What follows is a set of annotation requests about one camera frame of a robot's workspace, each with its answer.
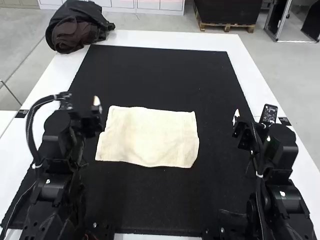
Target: white cabinet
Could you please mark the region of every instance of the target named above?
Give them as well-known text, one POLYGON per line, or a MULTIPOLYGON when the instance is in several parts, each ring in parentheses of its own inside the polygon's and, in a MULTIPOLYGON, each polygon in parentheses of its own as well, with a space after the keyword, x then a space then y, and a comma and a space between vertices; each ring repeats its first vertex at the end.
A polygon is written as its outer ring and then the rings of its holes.
POLYGON ((161 10, 182 11, 183 0, 160 0, 161 10))
POLYGON ((93 0, 96 4, 101 7, 111 7, 111 0, 93 0))
POLYGON ((40 4, 62 5, 62 0, 40 0, 40 4))
MULTIPOLYGON (((40 9, 58 9, 67 0, 21 0, 38 1, 40 9)), ((137 14, 163 14, 182 16, 185 0, 90 0, 102 7, 103 12, 122 12, 137 14)))
POLYGON ((138 9, 160 9, 160 0, 137 0, 138 9))
POLYGON ((135 4, 134 0, 111 0, 111 7, 134 9, 135 4))

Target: black cable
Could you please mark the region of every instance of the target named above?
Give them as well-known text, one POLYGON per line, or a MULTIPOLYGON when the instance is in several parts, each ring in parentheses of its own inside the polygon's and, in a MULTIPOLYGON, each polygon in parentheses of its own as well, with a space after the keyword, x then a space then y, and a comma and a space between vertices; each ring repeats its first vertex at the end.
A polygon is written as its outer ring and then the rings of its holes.
POLYGON ((265 221, 265 214, 264 214, 264 209, 262 206, 262 198, 261 198, 261 186, 262 184, 265 184, 265 183, 264 183, 264 179, 260 177, 260 176, 263 176, 264 174, 264 165, 265 165, 263 144, 260 136, 256 133, 255 125, 253 122, 250 125, 250 129, 252 131, 254 140, 259 149, 258 169, 256 170, 257 179, 256 179, 256 186, 255 186, 255 198, 256 198, 256 205, 257 205, 259 221, 261 226, 261 236, 262 236, 262 240, 265 240, 266 221, 265 221))
POLYGON ((34 134, 32 130, 33 122, 34 122, 34 116, 36 112, 45 104, 50 103, 54 100, 61 100, 63 99, 60 94, 58 95, 49 95, 46 97, 43 97, 36 101, 32 107, 30 108, 30 111, 26 118, 26 126, 25 126, 25 133, 26 133, 26 141, 28 144, 28 147, 30 149, 30 152, 33 156, 33 163, 35 163, 35 166, 40 166, 42 164, 41 157, 39 155, 39 152, 36 148, 35 140, 34 140, 34 134))
POLYGON ((10 217, 9 219, 7 220, 6 222, 6 225, 5 227, 2 229, 2 232, 1 232, 1 235, 0 235, 0 240, 4 240, 5 237, 6 237, 6 234, 7 234, 7 230, 8 230, 8 227, 10 225, 10 222, 11 222, 11 219, 12 219, 12 216, 15 214, 15 211, 16 211, 16 208, 18 206, 18 204, 20 203, 21 199, 30 192, 30 190, 34 187, 34 185, 36 184, 37 181, 35 181, 18 199, 18 201, 16 202, 16 204, 14 205, 13 207, 13 210, 10 214, 10 217))

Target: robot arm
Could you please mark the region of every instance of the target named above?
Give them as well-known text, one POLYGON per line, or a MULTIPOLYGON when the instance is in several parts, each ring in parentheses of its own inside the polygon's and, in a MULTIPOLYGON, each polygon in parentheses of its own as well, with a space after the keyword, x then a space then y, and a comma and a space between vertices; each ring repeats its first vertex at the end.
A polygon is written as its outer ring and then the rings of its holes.
POLYGON ((250 152, 256 189, 246 214, 220 210, 221 240, 316 240, 307 205, 289 179, 298 154, 296 135, 275 123, 277 111, 266 104, 259 122, 235 117, 232 136, 238 148, 250 152))

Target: wooden pallet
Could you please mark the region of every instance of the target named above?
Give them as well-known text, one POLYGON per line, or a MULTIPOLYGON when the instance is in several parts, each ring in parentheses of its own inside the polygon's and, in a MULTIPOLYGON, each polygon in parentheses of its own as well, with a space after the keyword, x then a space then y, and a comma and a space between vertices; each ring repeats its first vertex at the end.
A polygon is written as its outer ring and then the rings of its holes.
POLYGON ((224 27, 224 32, 228 33, 230 31, 231 27, 237 27, 237 28, 247 28, 248 33, 252 34, 255 30, 255 24, 252 25, 245 25, 245 24, 231 24, 231 23, 205 23, 201 21, 198 9, 196 7, 195 4, 193 4, 193 9, 194 9, 194 13, 195 13, 195 17, 196 20, 198 22, 200 31, 204 32, 205 31, 205 27, 210 26, 210 27, 216 27, 216 26, 222 26, 224 27))

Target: metal frame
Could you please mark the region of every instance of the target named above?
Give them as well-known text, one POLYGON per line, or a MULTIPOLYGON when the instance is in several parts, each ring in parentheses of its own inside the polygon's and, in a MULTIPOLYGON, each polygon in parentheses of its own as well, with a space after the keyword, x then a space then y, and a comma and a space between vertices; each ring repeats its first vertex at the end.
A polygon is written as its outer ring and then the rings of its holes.
POLYGON ((14 93, 10 90, 10 88, 5 84, 4 81, 2 81, 0 79, 0 82, 3 84, 3 86, 5 86, 5 88, 9 91, 9 93, 14 97, 14 99, 20 104, 20 106, 22 106, 22 103, 19 101, 19 99, 16 97, 16 95, 14 95, 14 93))
POLYGON ((270 18, 271 18, 271 14, 273 12, 273 9, 275 7, 275 4, 277 3, 277 0, 273 0, 270 6, 270 10, 268 13, 268 16, 266 18, 265 21, 265 25, 264 25, 264 30, 265 32, 269 35, 269 37, 274 41, 274 42, 278 42, 278 43, 317 43, 317 41, 301 41, 301 40, 279 40, 280 38, 280 34, 282 32, 282 29, 284 27, 285 21, 286 21, 286 17, 289 13, 290 7, 291 7, 291 3, 293 0, 287 0, 286 4, 285 4, 285 8, 281 17, 281 20, 279 21, 278 24, 278 30, 276 32, 276 34, 273 34, 270 30, 269 30, 269 22, 270 22, 270 18))

